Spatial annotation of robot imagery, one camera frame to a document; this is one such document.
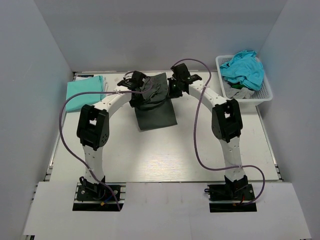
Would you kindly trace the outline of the dark grey t-shirt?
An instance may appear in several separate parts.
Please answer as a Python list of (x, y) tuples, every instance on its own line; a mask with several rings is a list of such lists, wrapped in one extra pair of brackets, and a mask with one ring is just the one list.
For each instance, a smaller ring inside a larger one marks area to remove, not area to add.
[(149, 76), (140, 88), (152, 89), (143, 94), (144, 103), (133, 107), (139, 129), (143, 131), (167, 128), (177, 125), (174, 107), (168, 98), (168, 82), (166, 73)]

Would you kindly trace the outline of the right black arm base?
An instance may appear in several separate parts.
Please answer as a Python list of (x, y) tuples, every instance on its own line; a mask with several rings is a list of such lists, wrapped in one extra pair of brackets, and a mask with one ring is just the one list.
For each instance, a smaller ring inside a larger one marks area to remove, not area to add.
[(250, 213), (257, 212), (253, 186), (246, 187), (232, 192), (225, 184), (209, 184), (204, 193), (208, 195), (209, 210), (211, 213)]

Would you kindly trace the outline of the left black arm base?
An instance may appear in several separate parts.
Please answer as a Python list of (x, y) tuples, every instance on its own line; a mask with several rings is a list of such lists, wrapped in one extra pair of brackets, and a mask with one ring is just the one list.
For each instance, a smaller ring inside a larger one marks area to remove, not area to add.
[(126, 184), (111, 183), (109, 187), (115, 194), (118, 204), (108, 188), (102, 190), (102, 193), (95, 193), (78, 182), (72, 210), (74, 212), (119, 212), (125, 203)]

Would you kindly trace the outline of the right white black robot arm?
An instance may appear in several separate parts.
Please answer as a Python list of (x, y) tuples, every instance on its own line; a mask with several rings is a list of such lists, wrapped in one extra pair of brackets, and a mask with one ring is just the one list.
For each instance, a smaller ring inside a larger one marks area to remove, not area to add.
[(240, 135), (243, 121), (237, 100), (228, 100), (210, 89), (197, 74), (187, 79), (168, 79), (168, 96), (179, 98), (183, 92), (199, 100), (198, 106), (204, 105), (211, 112), (211, 129), (219, 140), (225, 167), (224, 170), (226, 195), (236, 200), (244, 193), (248, 178), (242, 167), (240, 153)]

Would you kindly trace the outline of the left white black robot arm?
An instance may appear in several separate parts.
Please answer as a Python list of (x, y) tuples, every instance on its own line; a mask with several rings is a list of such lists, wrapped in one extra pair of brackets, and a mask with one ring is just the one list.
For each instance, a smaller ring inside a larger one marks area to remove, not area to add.
[(110, 118), (132, 98), (132, 93), (144, 94), (152, 88), (144, 90), (127, 90), (118, 86), (106, 93), (105, 98), (93, 105), (84, 105), (80, 111), (77, 137), (83, 147), (85, 157), (85, 175), (81, 184), (89, 186), (88, 193), (99, 200), (105, 196), (106, 187), (103, 171), (103, 147), (110, 136)]

